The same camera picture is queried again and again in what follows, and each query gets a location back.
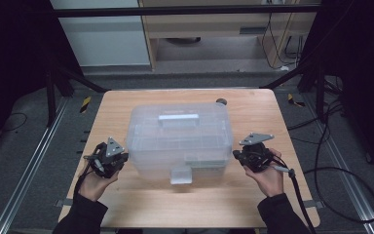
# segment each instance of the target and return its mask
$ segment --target metal bracket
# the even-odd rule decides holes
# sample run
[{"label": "metal bracket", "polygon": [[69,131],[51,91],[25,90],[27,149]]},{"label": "metal bracket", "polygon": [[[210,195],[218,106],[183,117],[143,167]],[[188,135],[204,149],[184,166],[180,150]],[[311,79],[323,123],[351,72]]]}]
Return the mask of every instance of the metal bracket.
[{"label": "metal bracket", "polygon": [[315,202],[314,200],[303,201],[305,208],[316,207],[317,209],[325,208],[322,201]]},{"label": "metal bracket", "polygon": [[115,141],[111,136],[108,138],[107,142],[107,157],[112,157],[116,154],[124,152],[123,146],[121,146],[117,141]]},{"label": "metal bracket", "polygon": [[54,207],[72,206],[72,199],[65,198],[64,200],[56,200]]},{"label": "metal bracket", "polygon": [[262,141],[273,139],[275,136],[273,135],[262,135],[257,133],[250,133],[244,140],[239,142],[240,145],[253,145],[256,143],[260,143]]}]

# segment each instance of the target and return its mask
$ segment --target floor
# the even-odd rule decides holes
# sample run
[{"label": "floor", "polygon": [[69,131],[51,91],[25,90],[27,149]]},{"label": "floor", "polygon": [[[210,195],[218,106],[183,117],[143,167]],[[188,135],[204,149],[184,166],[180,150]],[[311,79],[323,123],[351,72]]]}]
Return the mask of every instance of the floor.
[{"label": "floor", "polygon": [[[293,52],[297,42],[287,48],[282,59],[295,62]],[[119,71],[116,74],[89,74],[88,79],[111,89],[176,89],[176,88],[257,88],[280,78],[286,69],[295,64],[273,69],[264,59],[259,40],[255,37],[202,38],[198,43],[184,40],[162,40],[158,52],[158,63],[154,71]],[[304,171],[315,164],[318,140],[324,129],[320,122],[296,128],[300,123],[315,118],[313,108],[314,93],[299,94],[295,85],[300,78],[295,77],[275,89],[280,110]],[[334,84],[340,82],[328,77]],[[62,199],[70,186],[70,180],[81,157],[85,141],[91,129],[94,116],[102,99],[102,94],[72,82],[73,97],[56,94],[58,106],[64,105],[63,117],[51,135],[50,144],[42,148],[43,157],[35,161],[39,166],[30,171],[33,177],[26,184],[27,189],[20,195],[20,201],[13,208],[16,215],[7,219],[9,233],[50,233],[57,223],[60,208],[54,206]],[[289,103],[288,94],[294,95],[296,102]],[[24,178],[30,167],[32,155],[42,137],[46,134],[46,92],[39,90],[22,97],[14,106],[14,114],[8,119],[0,136],[0,217],[7,207],[17,184]],[[91,104],[85,113],[80,113],[84,98],[91,97]],[[337,101],[338,96],[326,94],[326,103]],[[318,184],[322,198],[318,196],[313,174],[305,174],[316,201],[324,199],[327,207],[318,209],[321,224],[317,233],[374,233],[374,222],[360,224],[348,221],[331,211],[358,219],[374,215],[374,165],[368,164],[349,118],[344,111],[338,111],[329,118],[326,141],[318,150],[319,165],[338,166],[354,172],[366,187],[351,176],[341,173],[320,171]],[[175,233],[179,229],[146,229],[145,233]],[[223,233],[226,230],[190,230],[189,233]]]}]

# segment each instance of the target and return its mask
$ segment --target wooden tabletop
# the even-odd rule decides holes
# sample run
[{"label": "wooden tabletop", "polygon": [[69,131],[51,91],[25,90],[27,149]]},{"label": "wooden tabletop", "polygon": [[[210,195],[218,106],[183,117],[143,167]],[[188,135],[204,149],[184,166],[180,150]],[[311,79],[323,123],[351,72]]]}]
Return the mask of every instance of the wooden tabletop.
[{"label": "wooden tabletop", "polygon": [[[227,100],[234,136],[233,150],[242,149],[239,141],[251,132],[271,134],[266,147],[275,148],[289,168],[295,170],[303,200],[312,200],[300,168],[275,94],[259,89],[215,90],[142,90],[107,92],[98,109],[83,155],[113,137],[126,148],[126,135],[131,111],[141,104],[214,102]],[[82,159],[71,181],[68,198],[72,198],[78,173],[84,167]],[[294,211],[303,219],[292,182],[284,176],[284,191]],[[256,182],[245,175],[239,161],[232,159],[221,177],[195,179],[191,184],[171,185],[169,179],[148,180],[139,177],[128,161],[120,171],[118,181],[111,184],[99,202],[108,212],[102,227],[122,228],[244,228],[265,227],[257,211],[258,203],[266,196]],[[62,208],[59,220],[69,211]],[[307,209],[314,226],[319,217],[316,208]]]}]

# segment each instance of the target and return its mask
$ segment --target gray carpet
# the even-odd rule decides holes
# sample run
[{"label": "gray carpet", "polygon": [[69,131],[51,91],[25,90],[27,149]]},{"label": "gray carpet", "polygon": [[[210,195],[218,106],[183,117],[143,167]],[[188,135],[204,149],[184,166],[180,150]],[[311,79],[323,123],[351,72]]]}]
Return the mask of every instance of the gray carpet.
[{"label": "gray carpet", "polygon": [[[285,71],[268,67],[255,40],[241,38],[238,41],[241,47],[233,45],[234,43],[235,41],[229,38],[215,43],[207,42],[203,38],[200,44],[185,46],[174,46],[168,41],[163,41],[160,44],[157,69],[154,72],[123,72],[120,75],[108,76],[91,74],[88,78],[102,87],[114,90],[256,88],[267,85],[284,74]],[[206,45],[207,49],[200,50],[202,45]],[[287,94],[295,92],[294,86],[297,82],[298,77],[295,77],[275,90],[288,127],[314,118],[308,107],[296,106],[287,101]],[[77,82],[72,82],[72,85],[76,92],[73,97],[68,98],[65,114],[56,134],[12,222],[13,233],[49,233],[56,226],[60,208],[55,207],[54,203],[67,194],[88,131],[92,127],[102,99],[102,94]],[[305,94],[304,97],[310,97],[313,93]],[[60,103],[61,97],[59,94],[56,96],[57,103]],[[79,110],[84,98],[88,96],[92,97],[92,101],[86,113],[82,114]],[[334,99],[333,96],[326,96],[328,102]],[[46,130],[48,118],[46,91],[39,90],[20,98],[14,106],[13,113],[21,114],[14,114],[8,119],[4,127],[8,131],[4,131],[0,136],[0,214],[11,198]],[[366,162],[364,149],[349,120],[343,117],[341,112],[335,113],[330,117],[329,128],[351,171],[364,179],[374,191],[374,165]],[[318,125],[310,124],[289,133],[302,169],[311,169],[314,166],[318,146],[305,141],[318,142],[320,138]],[[319,165],[333,166],[325,145],[321,147]],[[313,175],[306,175],[306,179],[314,199],[318,201]],[[355,206],[339,173],[319,172],[318,185],[324,199],[332,208],[357,218]],[[366,197],[372,203],[369,194]],[[320,216],[318,233],[367,233],[363,224],[345,220],[329,208],[319,209],[318,212]],[[154,233],[154,231],[162,233],[159,230],[146,230],[146,233]]]},{"label": "gray carpet", "polygon": [[[215,76],[218,79],[220,78],[220,75],[216,74],[207,74],[207,76],[208,79],[214,79]],[[168,88],[168,85],[170,88],[191,86],[190,83],[180,82],[182,79],[178,79],[178,87],[166,83],[166,78],[160,80],[156,77],[150,80],[150,84],[146,84],[147,82],[144,80],[139,83],[134,82],[134,85],[129,80],[123,82],[122,80],[126,80],[125,78],[119,78],[118,80],[120,82],[117,79],[112,79],[112,77],[103,77],[97,81],[100,85],[113,89],[116,87],[119,87],[119,89],[140,88],[139,85],[135,86],[135,84],[149,85],[152,88]],[[195,83],[198,87],[202,87],[204,84],[205,82],[202,84],[200,82]],[[223,87],[222,84],[223,82],[218,80],[217,85],[209,83],[207,86]],[[257,85],[253,82],[248,86],[255,87]],[[74,84],[74,86],[76,93],[74,97],[69,99],[65,115],[13,221],[13,229],[51,230],[56,225],[60,208],[54,207],[54,203],[57,199],[65,197],[69,189],[70,180],[81,155],[80,151],[85,146],[83,141],[88,137],[88,131],[91,129],[102,98],[102,94],[97,94],[80,84]],[[45,94],[45,90],[40,90],[20,99],[14,106],[14,112],[25,114],[27,116],[26,122],[15,130],[4,132],[0,137],[0,214],[14,191],[42,133],[45,131],[47,120]],[[83,99],[87,96],[92,97],[89,108],[86,113],[79,113]],[[313,118],[308,107],[289,104],[287,92],[276,91],[276,96],[287,126],[293,126]],[[15,128],[22,122],[22,115],[14,115],[9,118],[6,128]],[[360,142],[357,141],[347,119],[342,117],[340,113],[336,113],[330,118],[329,126],[332,137],[337,141],[345,160],[349,162],[352,172],[359,174],[374,189],[374,165],[366,163]],[[317,146],[300,139],[317,142],[320,138],[317,125],[311,124],[290,131],[290,135],[294,137],[293,144],[302,169],[311,169],[314,166]],[[319,161],[320,166],[333,165],[324,146],[320,152]],[[355,207],[350,202],[339,175],[332,172],[322,172],[318,173],[318,177],[320,191],[326,201],[332,207],[337,208],[338,211],[357,218]],[[314,198],[318,200],[313,176],[306,175],[306,178]],[[344,220],[328,208],[319,209],[318,212],[321,220],[317,229],[318,233],[366,233],[362,224]]]}]

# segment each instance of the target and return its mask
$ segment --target sleeve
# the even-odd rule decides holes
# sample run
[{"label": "sleeve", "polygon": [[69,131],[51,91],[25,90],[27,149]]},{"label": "sleeve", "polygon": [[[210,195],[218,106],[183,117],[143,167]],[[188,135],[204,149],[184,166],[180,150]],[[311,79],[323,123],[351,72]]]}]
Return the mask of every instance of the sleeve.
[{"label": "sleeve", "polygon": [[99,234],[107,210],[101,203],[77,194],[68,215],[59,222],[53,233]]},{"label": "sleeve", "polygon": [[308,227],[293,211],[285,193],[265,198],[257,206],[269,234],[308,234]]}]

